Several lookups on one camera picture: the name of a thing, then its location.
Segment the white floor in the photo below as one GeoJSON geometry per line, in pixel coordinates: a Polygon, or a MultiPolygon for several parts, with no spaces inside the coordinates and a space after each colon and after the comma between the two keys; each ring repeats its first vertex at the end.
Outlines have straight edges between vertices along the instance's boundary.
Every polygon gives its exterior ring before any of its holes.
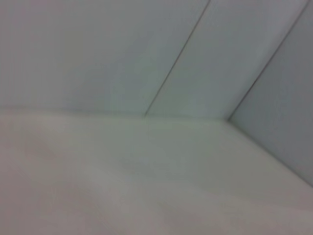
{"type": "Polygon", "coordinates": [[[313,189],[218,121],[0,115],[4,235],[313,234],[313,189]]]}

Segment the white surface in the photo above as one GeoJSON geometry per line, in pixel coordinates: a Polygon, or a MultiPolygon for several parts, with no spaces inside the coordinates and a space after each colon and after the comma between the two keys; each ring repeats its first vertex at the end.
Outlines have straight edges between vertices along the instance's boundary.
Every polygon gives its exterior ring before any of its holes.
{"type": "Polygon", "coordinates": [[[227,118],[307,0],[212,0],[149,112],[227,118]]]}
{"type": "Polygon", "coordinates": [[[313,3],[232,122],[313,184],[313,3]]]}
{"type": "Polygon", "coordinates": [[[4,234],[294,235],[313,189],[224,122],[0,116],[4,234]]]}
{"type": "Polygon", "coordinates": [[[0,106],[142,114],[207,0],[1,0],[0,106]]]}

